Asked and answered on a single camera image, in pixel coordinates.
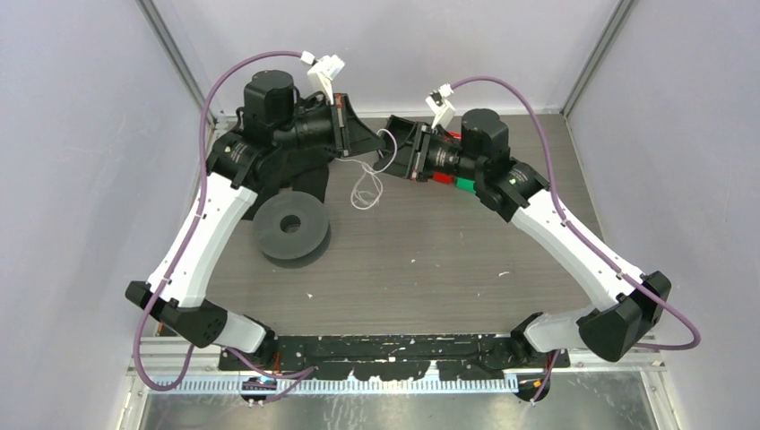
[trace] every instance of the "table surface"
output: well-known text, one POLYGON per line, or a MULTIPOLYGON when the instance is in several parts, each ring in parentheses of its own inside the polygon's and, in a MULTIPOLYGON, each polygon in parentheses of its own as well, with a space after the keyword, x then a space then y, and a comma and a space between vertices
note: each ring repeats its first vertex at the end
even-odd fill
MULTIPOLYGON (((540 119, 561 198, 599 234, 564 119, 540 119)), ((373 130, 384 125, 365 122, 373 130)), ((512 155, 546 176, 530 118, 505 122, 512 155)), ((450 128, 459 129, 458 119, 450 128)), ((380 203, 359 211, 349 201, 359 164, 333 162, 330 170, 325 205, 333 233, 322 258, 303 269, 275 267, 256 248, 252 223, 241 221, 212 274, 211 301, 280 334, 314 335, 509 332, 532 313, 588 305, 547 251, 474 194, 381 175, 380 203)))

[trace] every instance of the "green block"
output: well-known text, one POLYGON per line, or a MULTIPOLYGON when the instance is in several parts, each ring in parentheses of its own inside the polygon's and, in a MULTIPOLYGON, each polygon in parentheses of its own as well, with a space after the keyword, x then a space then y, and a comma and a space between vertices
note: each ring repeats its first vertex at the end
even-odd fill
POLYGON ((471 181, 470 179, 463 179, 461 177, 457 177, 456 187, 470 193, 475 193, 475 181, 471 181))

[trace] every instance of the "gray disc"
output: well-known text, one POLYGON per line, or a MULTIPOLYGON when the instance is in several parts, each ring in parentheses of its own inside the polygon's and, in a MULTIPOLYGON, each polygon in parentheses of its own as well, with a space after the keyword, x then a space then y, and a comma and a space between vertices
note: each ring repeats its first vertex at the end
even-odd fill
POLYGON ((273 264, 297 269, 324 254, 330 244, 330 221, 324 204, 311 194, 280 193, 254 217, 255 240, 273 264))

